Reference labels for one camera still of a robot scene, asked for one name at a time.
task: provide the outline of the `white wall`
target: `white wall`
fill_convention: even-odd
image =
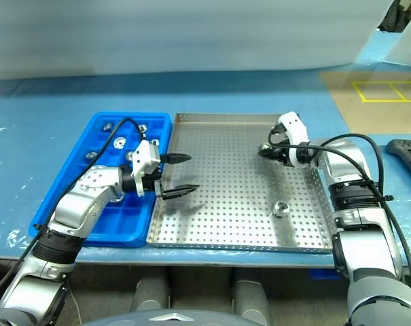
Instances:
[[[0,79],[350,63],[391,0],[0,0]]]

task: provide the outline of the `black cable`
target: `black cable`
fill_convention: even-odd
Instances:
[[[33,248],[33,246],[35,245],[35,243],[39,240],[39,238],[41,237],[41,233],[42,230],[44,229],[44,227],[46,227],[48,225],[48,222],[50,222],[51,216],[54,214],[54,211],[56,210],[56,207],[58,205],[58,203],[60,202],[60,199],[62,199],[62,197],[64,195],[66,195],[73,187],[74,185],[77,183],[77,181],[83,177],[83,175],[88,172],[88,170],[96,163],[97,160],[99,160],[99,158],[102,156],[102,154],[104,153],[104,151],[107,149],[107,147],[109,146],[112,138],[115,136],[116,132],[119,130],[119,128],[122,126],[122,124],[124,124],[125,122],[131,122],[137,132],[140,135],[141,140],[143,140],[145,137],[143,136],[143,134],[141,133],[140,129],[139,129],[139,125],[137,124],[137,122],[134,121],[134,119],[132,119],[131,117],[125,117],[124,119],[120,120],[118,122],[118,124],[115,126],[115,128],[113,128],[113,130],[111,131],[109,137],[107,138],[107,140],[105,141],[104,145],[101,147],[100,151],[98,152],[98,154],[95,155],[95,157],[89,162],[89,164],[87,165],[87,167],[85,167],[85,169],[83,169],[83,171],[76,176],[76,178],[66,187],[66,189],[63,191],[63,193],[58,197],[57,201],[54,203],[52,210],[50,211],[50,213],[48,214],[44,224],[42,225],[42,227],[39,229],[38,233],[36,234],[36,236],[32,239],[32,241],[30,242],[30,244],[27,246],[27,248],[24,250],[24,252],[21,254],[21,256],[18,258],[18,260],[16,261],[16,263],[9,269],[9,271],[7,271],[6,275],[3,276],[3,278],[0,280],[0,288],[2,288],[2,286],[4,286],[4,284],[7,282],[7,280],[12,276],[13,273],[15,273],[15,271],[18,269],[19,265],[22,263],[22,261],[24,260],[24,258],[29,254],[30,250]]]
[[[332,137],[332,138],[322,142],[322,144],[320,144],[320,146],[325,146],[325,145],[331,143],[332,141],[336,141],[338,139],[343,139],[343,138],[347,138],[347,137],[356,137],[356,138],[364,139],[373,148],[374,154],[376,154],[377,168],[378,168],[378,172],[379,172],[378,188],[379,188],[379,192],[383,196],[383,187],[384,187],[384,184],[385,184],[385,172],[384,172],[384,168],[383,168],[383,159],[382,159],[382,154],[380,152],[379,146],[377,146],[376,142],[372,138],[370,138],[369,136],[367,136],[365,134],[357,134],[357,133],[340,134],[338,136]],[[318,150],[316,152],[314,152],[314,154],[311,156],[311,159],[314,159],[317,156],[318,152],[319,152]]]
[[[334,153],[338,156],[341,156],[342,158],[346,159],[349,161],[360,173],[362,178],[365,181],[371,181],[371,179],[368,177],[368,175],[365,173],[364,169],[356,162],[354,159],[348,157],[346,154],[342,153],[341,151],[338,151],[336,149],[332,149],[330,147],[322,147],[322,146],[316,146],[316,145],[288,145],[288,144],[278,144],[278,143],[273,143],[272,142],[272,132],[268,134],[268,142],[272,147],[281,147],[281,148],[303,148],[303,149],[316,149],[318,151],[328,151],[330,153]],[[403,234],[403,231],[400,228],[400,225],[395,218],[395,215],[393,214],[392,210],[389,208],[389,205],[387,204],[385,197],[380,193],[379,189],[373,184],[373,183],[368,183],[368,186],[370,189],[374,192],[376,195],[377,199],[379,200],[379,203],[381,207],[385,210],[385,213],[387,215],[387,218],[391,223],[394,225],[395,231],[397,231],[397,235],[399,237],[399,240],[401,242],[401,245],[403,246],[404,254],[406,256],[406,260],[408,261],[408,267],[409,267],[409,273],[410,273],[410,279],[411,279],[411,253],[410,249],[408,246],[408,243],[406,241],[406,238]]]

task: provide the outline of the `stainless steel tray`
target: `stainless steel tray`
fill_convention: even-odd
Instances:
[[[279,115],[178,114],[169,152],[193,158],[166,165],[163,184],[199,184],[158,199],[147,241],[158,247],[330,252],[332,212],[315,169],[295,169],[257,151]],[[290,206],[275,217],[275,202]]]

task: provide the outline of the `table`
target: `table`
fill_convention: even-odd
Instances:
[[[375,33],[343,70],[411,71],[379,63],[397,35]],[[89,119],[99,111],[284,113],[297,111],[312,139],[348,132],[319,70],[154,73],[0,81],[0,258],[17,258],[27,229]],[[386,145],[399,135],[373,135]],[[376,176],[374,156],[363,145]],[[411,174],[385,154],[386,193],[411,248]],[[78,261],[103,264],[330,267],[330,254],[199,249],[84,248]]]

